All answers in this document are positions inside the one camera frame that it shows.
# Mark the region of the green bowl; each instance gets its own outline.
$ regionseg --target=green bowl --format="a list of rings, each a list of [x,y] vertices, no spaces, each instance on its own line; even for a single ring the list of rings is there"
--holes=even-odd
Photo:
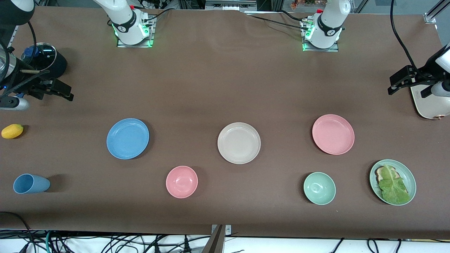
[[[390,165],[390,166],[394,167],[395,170],[400,175],[400,177],[403,178],[403,183],[405,184],[406,189],[408,190],[409,196],[411,197],[408,202],[398,205],[398,204],[389,203],[382,198],[381,189],[378,186],[377,175],[375,174],[375,171],[378,168],[383,167],[384,165]],[[393,206],[406,205],[407,203],[411,202],[411,200],[413,200],[414,196],[416,195],[416,180],[414,179],[413,173],[411,173],[411,171],[404,164],[402,164],[401,162],[395,161],[395,160],[385,159],[385,160],[381,160],[381,161],[377,162],[372,167],[372,170],[370,170],[369,181],[370,181],[370,186],[372,187],[373,192],[382,201],[388,203],[389,205],[393,205]]]
[[[314,204],[326,205],[336,196],[336,185],[325,173],[314,172],[306,177],[303,184],[306,197]]]

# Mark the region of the pink bowl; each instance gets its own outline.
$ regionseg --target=pink bowl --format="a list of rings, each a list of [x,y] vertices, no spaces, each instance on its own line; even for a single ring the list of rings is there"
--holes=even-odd
[[[316,145],[328,154],[344,154],[355,142],[355,132],[350,123],[341,116],[327,114],[319,117],[312,127]]]
[[[170,195],[184,199],[197,189],[198,178],[193,169],[188,166],[173,168],[166,178],[166,187]]]

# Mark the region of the lemon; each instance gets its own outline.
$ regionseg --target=lemon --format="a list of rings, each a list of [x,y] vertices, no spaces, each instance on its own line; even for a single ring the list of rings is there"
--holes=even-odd
[[[9,125],[1,131],[1,136],[5,139],[13,139],[21,135],[23,132],[23,126],[19,124]]]

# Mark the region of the blue plate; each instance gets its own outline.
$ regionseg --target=blue plate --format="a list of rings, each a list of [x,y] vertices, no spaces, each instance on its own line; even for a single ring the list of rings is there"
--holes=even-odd
[[[144,122],[126,118],[114,124],[106,138],[109,152],[119,159],[131,159],[141,154],[149,144],[150,133]]]

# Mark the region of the food on plate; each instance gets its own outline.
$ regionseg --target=food on plate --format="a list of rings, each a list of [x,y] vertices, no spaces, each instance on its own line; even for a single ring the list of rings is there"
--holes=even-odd
[[[403,178],[396,169],[389,165],[384,165],[375,171],[378,186],[381,189],[381,197],[391,204],[401,205],[410,200],[410,195],[403,183]]]

